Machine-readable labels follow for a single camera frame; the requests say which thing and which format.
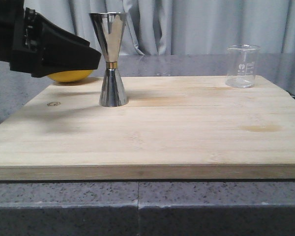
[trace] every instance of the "jigger cup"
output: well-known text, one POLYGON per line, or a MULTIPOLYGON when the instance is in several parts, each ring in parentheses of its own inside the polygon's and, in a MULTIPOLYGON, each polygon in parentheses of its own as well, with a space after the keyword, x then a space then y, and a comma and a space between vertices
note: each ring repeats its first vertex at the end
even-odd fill
POLYGON ((106 61, 99 104, 118 107, 128 103, 118 71, 118 56, 126 22, 126 13, 90 13, 96 37, 106 61))

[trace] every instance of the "curtain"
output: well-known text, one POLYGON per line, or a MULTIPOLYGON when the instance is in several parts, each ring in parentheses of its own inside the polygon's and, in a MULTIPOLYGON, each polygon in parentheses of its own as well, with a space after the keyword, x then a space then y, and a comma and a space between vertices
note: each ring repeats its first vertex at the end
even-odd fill
POLYGON ((25 0, 100 51, 91 12, 128 12, 121 55, 223 54, 233 44, 295 53, 295 0, 25 0))

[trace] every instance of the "printed logo on beaker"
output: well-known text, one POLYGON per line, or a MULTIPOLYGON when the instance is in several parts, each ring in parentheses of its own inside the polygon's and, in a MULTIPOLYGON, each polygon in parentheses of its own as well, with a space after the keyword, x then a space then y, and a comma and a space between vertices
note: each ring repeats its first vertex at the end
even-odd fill
POLYGON ((240 70, 243 70, 243 69, 245 68, 245 64, 239 64, 238 68, 239 68, 240 70))
POLYGON ((255 62, 247 63, 246 73, 253 73, 255 68, 255 62))

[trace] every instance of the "granite countertop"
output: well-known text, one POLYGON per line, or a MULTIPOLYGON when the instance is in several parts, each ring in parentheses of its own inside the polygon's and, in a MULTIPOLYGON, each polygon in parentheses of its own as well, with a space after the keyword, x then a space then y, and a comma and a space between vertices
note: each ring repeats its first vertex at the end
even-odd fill
MULTIPOLYGON (((226 55, 119 58, 122 76, 225 75, 226 68, 226 55)), ((295 54, 261 54, 258 74, 295 95, 295 54)), ((51 82, 0 62, 0 123, 51 82)), ((0 235, 200 234, 295 235, 295 180, 0 182, 0 235)))

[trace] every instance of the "yellow lemon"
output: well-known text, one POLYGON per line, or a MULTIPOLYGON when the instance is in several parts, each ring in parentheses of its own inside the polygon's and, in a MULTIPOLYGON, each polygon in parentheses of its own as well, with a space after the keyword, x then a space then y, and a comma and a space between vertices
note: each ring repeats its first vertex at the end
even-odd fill
POLYGON ((93 70, 70 70, 48 75, 54 81, 69 83, 86 78, 93 70))

